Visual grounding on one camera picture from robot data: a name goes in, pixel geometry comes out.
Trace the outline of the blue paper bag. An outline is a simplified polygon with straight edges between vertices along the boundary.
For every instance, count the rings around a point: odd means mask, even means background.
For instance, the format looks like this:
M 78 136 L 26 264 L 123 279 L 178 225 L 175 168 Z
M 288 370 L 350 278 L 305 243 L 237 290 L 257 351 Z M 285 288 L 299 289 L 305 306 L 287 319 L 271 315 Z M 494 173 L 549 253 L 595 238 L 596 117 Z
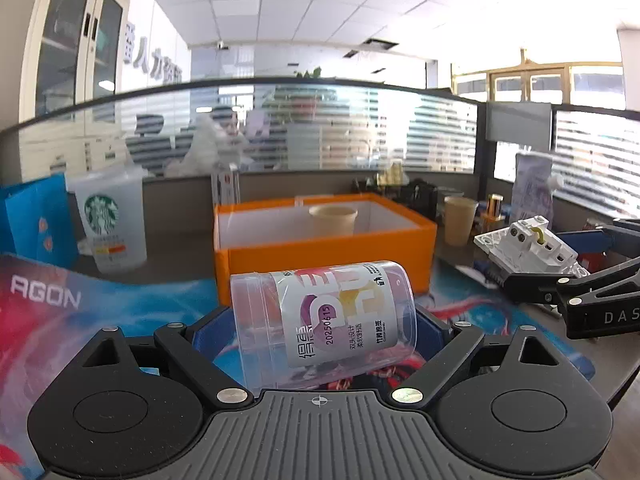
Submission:
M 2 188 L 0 222 L 2 254 L 65 269 L 79 256 L 62 174 Z

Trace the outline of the white wall socket plate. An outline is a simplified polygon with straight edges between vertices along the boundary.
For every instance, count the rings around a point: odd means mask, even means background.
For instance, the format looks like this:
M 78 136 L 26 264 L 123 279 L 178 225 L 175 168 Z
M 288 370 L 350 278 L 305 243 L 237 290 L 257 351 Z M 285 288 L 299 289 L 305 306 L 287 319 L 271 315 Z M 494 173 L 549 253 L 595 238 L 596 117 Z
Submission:
M 578 253 L 553 234 L 549 221 L 541 216 L 515 221 L 480 215 L 480 234 L 474 245 L 486 260 L 476 260 L 473 269 L 489 281 L 502 285 L 512 274 L 557 275 L 584 278 L 589 271 L 578 262 Z

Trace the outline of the small white product carton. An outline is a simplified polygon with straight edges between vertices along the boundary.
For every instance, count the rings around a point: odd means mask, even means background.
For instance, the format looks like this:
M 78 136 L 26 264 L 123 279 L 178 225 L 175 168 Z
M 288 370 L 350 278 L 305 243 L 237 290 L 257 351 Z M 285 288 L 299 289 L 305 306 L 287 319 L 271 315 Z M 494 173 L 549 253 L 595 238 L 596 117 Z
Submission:
M 241 201 L 238 170 L 216 170 L 210 176 L 214 206 L 235 205 Z

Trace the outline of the beige glass door cabinet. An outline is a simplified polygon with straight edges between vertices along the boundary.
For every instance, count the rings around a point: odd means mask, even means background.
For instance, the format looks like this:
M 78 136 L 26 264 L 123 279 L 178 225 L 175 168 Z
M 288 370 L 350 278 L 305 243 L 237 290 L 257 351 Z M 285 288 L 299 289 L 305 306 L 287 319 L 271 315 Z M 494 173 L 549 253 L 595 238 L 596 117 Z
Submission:
M 1 125 L 114 94 L 129 0 L 1 0 Z

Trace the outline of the gold cap perfume bottle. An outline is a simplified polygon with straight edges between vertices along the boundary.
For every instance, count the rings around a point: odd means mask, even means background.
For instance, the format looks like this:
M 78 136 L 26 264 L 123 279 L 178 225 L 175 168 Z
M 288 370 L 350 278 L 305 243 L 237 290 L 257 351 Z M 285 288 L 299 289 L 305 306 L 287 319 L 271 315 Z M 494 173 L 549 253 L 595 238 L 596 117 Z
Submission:
M 501 207 L 503 196 L 500 194 L 490 194 L 487 197 L 486 217 L 490 221 L 498 221 L 501 218 Z

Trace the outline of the orange cardboard box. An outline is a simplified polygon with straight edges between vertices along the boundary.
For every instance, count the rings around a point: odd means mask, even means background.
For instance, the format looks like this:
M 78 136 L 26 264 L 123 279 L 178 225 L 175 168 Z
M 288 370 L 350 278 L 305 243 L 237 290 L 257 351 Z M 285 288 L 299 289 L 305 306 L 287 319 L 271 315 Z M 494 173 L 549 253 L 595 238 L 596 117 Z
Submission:
M 351 236 L 318 237 L 310 208 L 358 211 Z M 390 260 L 406 271 L 412 290 L 430 288 L 437 226 L 375 194 L 258 200 L 214 209 L 213 258 L 218 300 L 231 304 L 234 274 L 266 273 Z

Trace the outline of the white spouted refill pouch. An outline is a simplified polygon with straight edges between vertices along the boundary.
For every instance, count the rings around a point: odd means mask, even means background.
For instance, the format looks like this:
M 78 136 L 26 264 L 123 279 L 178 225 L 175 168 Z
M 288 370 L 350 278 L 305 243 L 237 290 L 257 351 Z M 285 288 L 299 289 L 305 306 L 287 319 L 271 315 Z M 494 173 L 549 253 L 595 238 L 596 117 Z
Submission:
M 549 155 L 534 152 L 516 154 L 510 219 L 544 217 L 552 224 L 553 194 L 562 186 L 562 177 L 553 172 L 553 160 Z

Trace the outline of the tan paper cup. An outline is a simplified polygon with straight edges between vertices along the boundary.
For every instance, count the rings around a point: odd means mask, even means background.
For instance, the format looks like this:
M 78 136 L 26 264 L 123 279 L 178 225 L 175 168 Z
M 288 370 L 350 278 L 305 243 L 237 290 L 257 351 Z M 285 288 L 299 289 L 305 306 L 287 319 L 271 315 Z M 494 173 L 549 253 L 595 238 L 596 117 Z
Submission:
M 470 237 L 478 203 L 464 196 L 445 198 L 445 242 L 454 247 L 464 246 Z
M 309 208 L 315 237 L 352 236 L 358 210 L 349 206 L 323 204 Z

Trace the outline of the clear labelled plastic jar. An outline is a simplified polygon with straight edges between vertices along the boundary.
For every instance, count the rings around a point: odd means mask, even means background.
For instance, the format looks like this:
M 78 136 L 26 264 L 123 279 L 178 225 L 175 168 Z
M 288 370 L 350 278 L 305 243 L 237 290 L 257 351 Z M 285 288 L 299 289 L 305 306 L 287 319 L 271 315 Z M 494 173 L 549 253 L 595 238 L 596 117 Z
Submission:
M 418 321 L 393 261 L 235 274 L 231 303 L 245 387 L 312 389 L 413 354 Z

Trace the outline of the black mesh desk organizer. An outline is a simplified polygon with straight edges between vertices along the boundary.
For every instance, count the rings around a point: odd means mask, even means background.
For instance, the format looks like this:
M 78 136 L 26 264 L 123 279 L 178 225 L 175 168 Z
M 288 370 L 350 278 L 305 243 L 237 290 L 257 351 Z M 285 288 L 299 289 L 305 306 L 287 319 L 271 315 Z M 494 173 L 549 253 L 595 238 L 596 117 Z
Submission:
M 450 188 L 437 186 L 421 178 L 410 180 L 404 185 L 382 185 L 371 178 L 354 179 L 350 186 L 352 193 L 373 193 L 405 206 L 421 216 L 437 221 L 440 217 L 438 208 L 444 203 L 444 198 Z

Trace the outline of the frosted glass desk partition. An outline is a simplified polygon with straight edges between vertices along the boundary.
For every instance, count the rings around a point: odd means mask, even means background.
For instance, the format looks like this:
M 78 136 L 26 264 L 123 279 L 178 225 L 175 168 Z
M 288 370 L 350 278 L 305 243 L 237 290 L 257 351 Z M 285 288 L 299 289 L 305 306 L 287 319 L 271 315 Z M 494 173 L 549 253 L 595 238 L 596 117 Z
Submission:
M 339 79 L 209 79 L 104 96 L 4 128 L 1 180 L 137 165 L 152 178 L 243 172 L 469 174 L 480 104 Z

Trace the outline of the grey partition panel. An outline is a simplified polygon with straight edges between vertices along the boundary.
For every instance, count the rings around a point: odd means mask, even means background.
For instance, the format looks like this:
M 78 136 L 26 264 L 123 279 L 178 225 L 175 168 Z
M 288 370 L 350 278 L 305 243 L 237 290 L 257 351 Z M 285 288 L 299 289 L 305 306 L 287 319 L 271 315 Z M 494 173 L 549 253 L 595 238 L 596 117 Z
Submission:
M 489 102 L 487 139 L 549 151 L 552 139 L 552 105 L 537 102 Z

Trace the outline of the potted green plant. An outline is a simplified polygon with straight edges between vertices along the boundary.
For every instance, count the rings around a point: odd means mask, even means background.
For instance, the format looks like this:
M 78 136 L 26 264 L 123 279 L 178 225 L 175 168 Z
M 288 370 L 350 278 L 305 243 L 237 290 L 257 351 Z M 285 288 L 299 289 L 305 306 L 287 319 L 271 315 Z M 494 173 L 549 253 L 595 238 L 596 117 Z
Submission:
M 295 77 L 303 79 L 317 79 L 321 77 L 321 73 L 322 69 L 320 67 L 316 67 L 313 70 L 305 70 L 304 72 L 296 70 Z

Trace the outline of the upright tan paper cup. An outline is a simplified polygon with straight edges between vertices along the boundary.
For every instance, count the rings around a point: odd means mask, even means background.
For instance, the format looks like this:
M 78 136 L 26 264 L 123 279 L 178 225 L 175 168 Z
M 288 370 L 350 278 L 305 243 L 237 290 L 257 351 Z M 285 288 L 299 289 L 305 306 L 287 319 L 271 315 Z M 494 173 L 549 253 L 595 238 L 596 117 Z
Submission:
M 464 196 L 445 198 L 445 242 L 454 247 L 464 246 L 470 237 L 478 203 Z

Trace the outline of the clear Starbucks plastic cup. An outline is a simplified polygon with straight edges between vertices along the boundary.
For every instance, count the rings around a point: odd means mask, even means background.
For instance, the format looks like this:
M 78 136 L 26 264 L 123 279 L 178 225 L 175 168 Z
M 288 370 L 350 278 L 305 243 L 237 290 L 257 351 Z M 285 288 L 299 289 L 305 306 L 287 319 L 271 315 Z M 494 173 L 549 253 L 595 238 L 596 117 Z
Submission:
M 72 177 L 66 183 L 75 195 L 82 227 L 96 267 L 103 274 L 142 266 L 146 253 L 141 166 L 111 166 Z

